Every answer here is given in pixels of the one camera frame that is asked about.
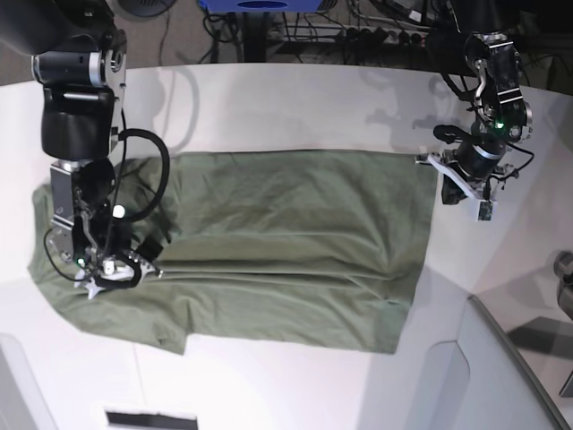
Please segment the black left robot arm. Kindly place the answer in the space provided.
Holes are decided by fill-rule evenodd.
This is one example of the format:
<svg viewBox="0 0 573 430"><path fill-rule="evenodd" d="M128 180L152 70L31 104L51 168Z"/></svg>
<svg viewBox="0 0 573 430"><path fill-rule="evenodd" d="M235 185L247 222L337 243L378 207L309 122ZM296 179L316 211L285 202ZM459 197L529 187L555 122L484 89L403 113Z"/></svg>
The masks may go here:
<svg viewBox="0 0 573 430"><path fill-rule="evenodd" d="M531 132L533 122L519 84L521 57L510 36L518 26L519 10L511 1L444 1L439 19L444 36L458 35L464 40L461 52L475 75L476 87L459 88L448 73L442 78L459 100L469 103L475 122L470 131L436 125L434 137L456 147L440 155L429 154L426 161L444 170L443 204L475 198L490 205L492 182L505 184L524 170L501 162Z"/></svg>

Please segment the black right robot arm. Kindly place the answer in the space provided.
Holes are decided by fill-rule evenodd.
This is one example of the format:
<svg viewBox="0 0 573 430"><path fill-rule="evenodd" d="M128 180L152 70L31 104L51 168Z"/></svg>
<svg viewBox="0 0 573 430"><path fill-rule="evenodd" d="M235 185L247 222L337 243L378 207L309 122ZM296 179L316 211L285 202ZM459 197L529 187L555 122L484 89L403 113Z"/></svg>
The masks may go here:
<svg viewBox="0 0 573 430"><path fill-rule="evenodd" d="M48 255L78 265L81 284L103 289L137 286L155 269L160 246L133 247L134 223L160 204L170 174L167 146L124 121L127 39L104 1L4 1L1 40L26 55L43 90L43 151L53 159ZM129 138L152 142L161 161L158 189L140 211L114 214L123 169L110 154Z"/></svg>

